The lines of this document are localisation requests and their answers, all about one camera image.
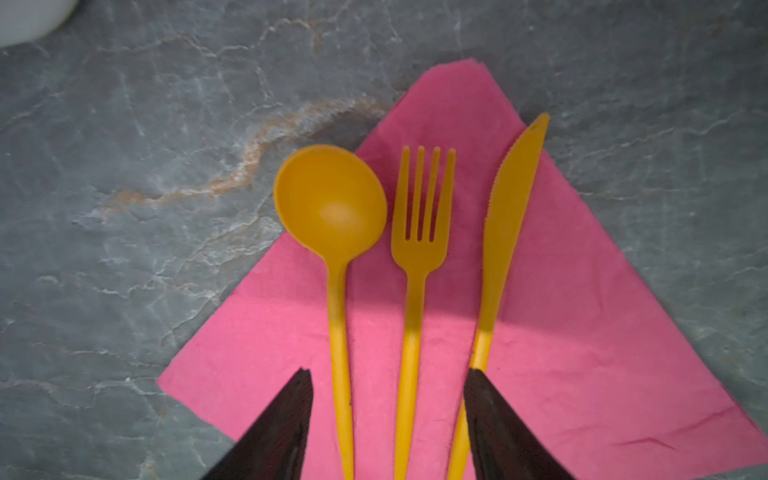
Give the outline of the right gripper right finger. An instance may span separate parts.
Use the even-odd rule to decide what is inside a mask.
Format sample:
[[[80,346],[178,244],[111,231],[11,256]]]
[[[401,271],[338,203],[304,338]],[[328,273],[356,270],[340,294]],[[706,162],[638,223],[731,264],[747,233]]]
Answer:
[[[486,374],[468,372],[463,389],[477,480],[573,480]]]

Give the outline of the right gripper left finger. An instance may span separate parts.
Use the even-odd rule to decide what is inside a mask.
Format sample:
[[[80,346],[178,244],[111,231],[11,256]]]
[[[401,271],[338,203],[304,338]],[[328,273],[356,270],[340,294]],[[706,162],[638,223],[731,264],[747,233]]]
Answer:
[[[313,403],[311,374],[298,369],[204,480],[301,477]]]

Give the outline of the pink paper napkin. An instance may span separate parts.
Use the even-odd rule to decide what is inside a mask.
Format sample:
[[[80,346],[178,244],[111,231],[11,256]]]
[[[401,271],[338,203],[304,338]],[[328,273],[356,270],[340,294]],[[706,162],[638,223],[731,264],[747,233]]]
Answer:
[[[457,152],[449,249],[426,283],[408,475],[442,479],[480,305],[493,179],[524,125],[473,60],[424,73],[358,149],[387,193],[404,146]],[[239,438],[300,368],[314,401],[302,475],[342,475],[322,261],[281,236],[159,378]],[[543,156],[487,376],[579,479],[695,479],[764,463],[767,438],[704,365],[552,159]]]

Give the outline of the orange plastic fork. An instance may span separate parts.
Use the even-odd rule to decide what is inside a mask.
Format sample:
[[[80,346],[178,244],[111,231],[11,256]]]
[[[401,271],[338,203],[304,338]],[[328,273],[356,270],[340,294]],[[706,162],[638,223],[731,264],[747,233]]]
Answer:
[[[418,390],[419,356],[427,276],[446,259],[451,223],[456,150],[448,150],[440,195],[436,196],[441,149],[433,149],[426,202],[422,203],[425,148],[417,150],[415,179],[410,180],[410,148],[404,147],[397,180],[391,252],[407,275],[405,327],[395,430],[394,477],[407,474]]]

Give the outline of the orange plastic knife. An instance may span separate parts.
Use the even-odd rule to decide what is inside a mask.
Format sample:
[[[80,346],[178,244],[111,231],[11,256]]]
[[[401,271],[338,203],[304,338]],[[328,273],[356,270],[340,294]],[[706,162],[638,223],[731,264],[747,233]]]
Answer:
[[[484,221],[482,290],[469,367],[488,365],[494,326],[541,157],[550,115],[540,114],[515,140],[494,178]]]

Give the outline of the orange plastic spoon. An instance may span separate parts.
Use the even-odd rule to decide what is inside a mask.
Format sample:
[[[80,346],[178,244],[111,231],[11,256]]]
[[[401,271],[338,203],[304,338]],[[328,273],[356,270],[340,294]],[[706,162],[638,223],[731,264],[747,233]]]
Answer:
[[[293,153],[273,189],[286,231],[321,258],[327,272],[330,361],[343,477],[353,479],[354,428],[346,327],[346,274],[382,236],[388,207],[381,182],[352,152],[314,145]]]

